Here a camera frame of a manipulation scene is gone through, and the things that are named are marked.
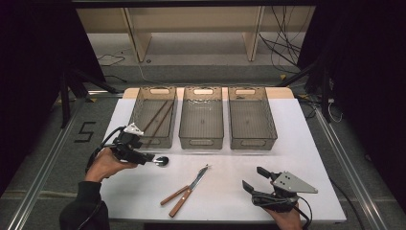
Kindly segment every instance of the black cable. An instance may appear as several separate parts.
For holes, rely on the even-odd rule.
[[[285,8],[283,8],[283,18],[282,18],[283,21],[282,21],[282,24],[281,24],[279,18],[277,17],[277,14],[275,13],[274,7],[271,7],[271,9],[272,9],[272,12],[274,13],[275,19],[277,20],[278,26],[279,26],[279,28],[280,28],[280,31],[278,32],[277,40],[278,40],[279,37],[281,37],[281,39],[286,42],[286,45],[288,45],[289,42],[288,42],[286,33],[283,31],[283,28],[282,28],[282,26],[283,26],[283,24],[284,24],[284,19],[285,19]],[[291,57],[292,60],[293,60],[294,58],[292,57],[292,54],[290,53],[290,49],[287,49],[287,52],[289,53],[290,57]]]
[[[105,77],[106,77],[106,78],[115,78],[115,79],[121,80],[122,82],[127,83],[127,80],[124,80],[124,79],[122,79],[122,78],[119,78],[119,77],[117,77],[117,76],[115,76],[115,75],[105,75]]]
[[[358,219],[361,229],[365,230],[365,226],[361,221],[361,217],[359,216],[358,212],[356,211],[355,206],[352,204],[350,198],[347,196],[346,193],[344,193],[344,191],[340,187],[338,187],[338,185],[331,179],[331,177],[328,177],[328,179],[331,181],[331,184],[333,184],[340,191],[340,193],[343,194],[343,196],[346,198],[346,200],[349,202],[349,205],[351,206],[352,210],[354,211],[354,214],[356,215],[356,218]]]
[[[307,200],[305,200],[301,196],[299,196],[299,198],[302,199],[307,204],[308,210],[310,211],[310,218],[308,218],[307,215],[304,212],[302,212],[302,210],[300,210],[298,207],[294,206],[293,208],[306,219],[306,223],[304,224],[303,229],[307,229],[308,226],[310,226],[311,222],[313,221],[313,212],[311,211],[311,207],[308,204]]]
[[[84,225],[86,225],[86,223],[94,216],[98,213],[98,211],[100,210],[100,208],[102,207],[102,200],[99,199],[98,204],[96,205],[95,209],[93,210],[92,214],[78,227],[78,230],[80,230],[82,227],[84,227]]]
[[[105,60],[105,59],[102,59],[102,58],[104,58],[104,57],[106,57],[106,56],[111,56],[111,57],[113,57],[113,58],[120,58],[120,59],[117,60],[117,61],[115,61],[115,62],[113,62],[113,63],[111,63],[111,64],[108,64],[108,65],[103,65],[103,64],[101,64],[101,66],[112,66],[112,65],[114,65],[114,64],[117,64],[117,63],[122,62],[123,60],[125,60],[125,57],[123,57],[123,56],[114,56],[114,55],[103,55],[103,56],[99,57],[98,60]]]
[[[276,51],[275,48],[271,47],[271,46],[267,43],[267,41],[262,37],[261,34],[259,34],[259,37],[262,39],[262,41],[265,43],[265,45],[268,47],[268,49],[271,50],[272,53],[275,52],[275,53],[276,53],[277,55],[279,55],[281,58],[285,59],[286,61],[288,61],[289,63],[291,63],[292,65],[294,65],[294,66],[297,67],[297,64],[296,64],[295,62],[291,61],[290,59],[288,59],[287,57],[285,57],[283,54],[281,54],[281,53],[279,53],[278,51]],[[274,64],[273,59],[272,59],[272,53],[271,53],[271,62],[272,62],[272,65],[273,65],[273,66],[276,66],[276,65]]]
[[[262,38],[263,41],[270,42],[270,43],[274,43],[274,44],[276,44],[276,45],[279,45],[279,46],[288,48],[287,45],[283,45],[283,44],[281,44],[281,43],[279,43],[279,42],[275,42],[275,41],[271,41],[271,40],[268,40],[268,39],[266,39],[266,38],[263,38],[261,34],[259,34],[259,36],[261,36],[261,38]],[[297,51],[297,52],[300,52],[300,51],[301,51],[301,48],[298,47],[298,48],[296,48],[296,49],[294,49],[294,50]]]

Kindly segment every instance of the floor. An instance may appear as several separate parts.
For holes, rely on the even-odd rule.
[[[263,34],[270,40],[276,34]],[[294,44],[300,46],[304,34]],[[136,64],[126,34],[90,34],[107,83],[119,89],[142,85],[254,84],[275,85],[298,69],[272,54],[263,41],[255,61],[248,61],[241,34],[154,34],[145,61]],[[279,51],[290,55],[283,47]],[[406,216],[375,170],[338,106],[330,107],[326,124],[316,103],[306,95],[306,78],[289,87],[300,98],[304,116],[348,220],[313,223],[310,229],[404,229]],[[21,165],[0,199],[0,229],[57,229],[60,210],[76,196],[91,151],[100,143],[121,95],[92,84],[86,100],[71,97],[72,123],[61,129],[56,101],[31,155]],[[269,229],[263,225],[184,224],[111,221],[112,229]]]

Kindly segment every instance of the wooden handle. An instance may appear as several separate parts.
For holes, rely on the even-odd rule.
[[[182,194],[183,192],[185,192],[187,189],[189,189],[189,185],[183,187],[182,189],[180,189],[178,192],[170,195],[168,198],[164,199],[161,201],[161,205],[164,205],[166,203],[168,203],[168,201],[170,201],[171,199],[175,198],[176,196]]]
[[[182,196],[182,198],[179,199],[177,204],[173,207],[172,211],[170,211],[169,216],[173,218],[177,211],[179,211],[180,207],[182,207],[183,203],[185,203],[186,199],[189,197],[189,195],[192,193],[191,189],[188,189]]]

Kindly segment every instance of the gray floor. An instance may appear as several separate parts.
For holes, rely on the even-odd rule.
[[[275,38],[274,34],[265,34]],[[256,84],[275,85],[281,82],[281,75],[290,74],[271,65],[271,57],[275,64],[282,65],[287,71],[297,71],[277,56],[271,56],[266,46],[260,42],[256,60],[247,61],[245,48],[240,34],[154,34],[146,59],[140,67],[135,64],[127,37],[122,34],[89,35],[98,57],[110,54],[125,57],[125,60],[111,66],[103,66],[106,76],[115,76],[126,80],[124,82],[115,77],[107,77],[107,82],[119,89],[139,87],[142,85],[186,85],[186,84]],[[102,57],[101,65],[110,65],[120,57]],[[298,80],[290,88],[295,94],[304,94],[305,79]],[[92,84],[86,84],[89,90],[100,90]],[[56,162],[45,177],[38,197],[33,202],[33,209],[27,210],[24,229],[58,229],[57,218],[61,209],[72,201],[77,192],[78,182],[84,176],[84,167],[88,155],[102,141],[102,137],[109,124],[115,104],[120,95],[97,94],[89,98],[94,100],[75,101],[72,97],[71,106],[76,114],[72,126],[66,133],[66,141],[58,152],[54,142],[63,132],[61,124],[61,105],[55,103],[50,112],[47,125],[41,130],[33,153],[25,159],[15,175],[9,188],[0,199],[0,229],[7,229],[14,213],[26,197],[37,175],[41,172],[43,163],[49,159],[49,154],[56,154]],[[304,116],[313,114],[313,107],[302,103]],[[339,108],[331,108],[333,114],[340,114]],[[362,223],[367,229],[376,229],[370,223],[371,218],[363,209],[363,202],[351,187],[342,163],[338,160],[334,150],[316,116],[307,119],[311,134],[320,152],[322,160],[330,178],[340,186],[354,204],[361,216]],[[93,131],[90,142],[81,143],[88,138],[87,134],[80,134],[84,123],[85,130]],[[345,116],[339,122],[332,122],[331,127],[338,136],[346,155],[354,166],[359,178],[365,186],[368,195],[377,207],[387,229],[404,229],[406,216],[398,206],[384,181],[377,173],[373,163],[366,160],[365,152],[354,135]],[[360,224],[344,195],[334,188],[348,217],[340,224],[313,223],[310,229],[360,229]],[[212,224],[152,224],[142,222],[111,221],[112,229],[270,229],[268,225],[212,225]]]

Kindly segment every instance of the aluminum rail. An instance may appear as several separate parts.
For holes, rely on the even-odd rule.
[[[317,119],[322,126],[326,137],[328,138],[329,143],[331,144],[337,159],[343,168],[344,174],[347,177],[358,201],[364,210],[365,215],[367,216],[368,221],[371,224],[372,229],[375,230],[384,230],[388,229],[385,224],[384,219],[382,218],[378,207],[373,202],[371,195],[368,193],[367,188],[364,186],[358,172],[352,165],[344,147],[341,145],[340,140],[338,139],[333,127],[331,124],[328,124],[324,119],[320,109],[316,109]]]
[[[9,223],[9,230],[17,230],[24,227],[24,224],[27,221],[31,210],[33,209],[35,202],[42,188],[44,187],[52,168],[54,167],[60,151],[65,144],[66,138],[72,129],[72,124],[74,123],[79,110],[84,105],[84,102],[85,99],[77,99],[77,101],[75,102],[75,107],[72,111],[72,119],[69,121],[66,127],[59,132],[59,135],[57,136],[53,146],[51,147],[51,150],[49,151],[48,156],[42,164],[41,169],[36,175],[32,186],[21,201],[17,210],[15,211],[11,222]]]

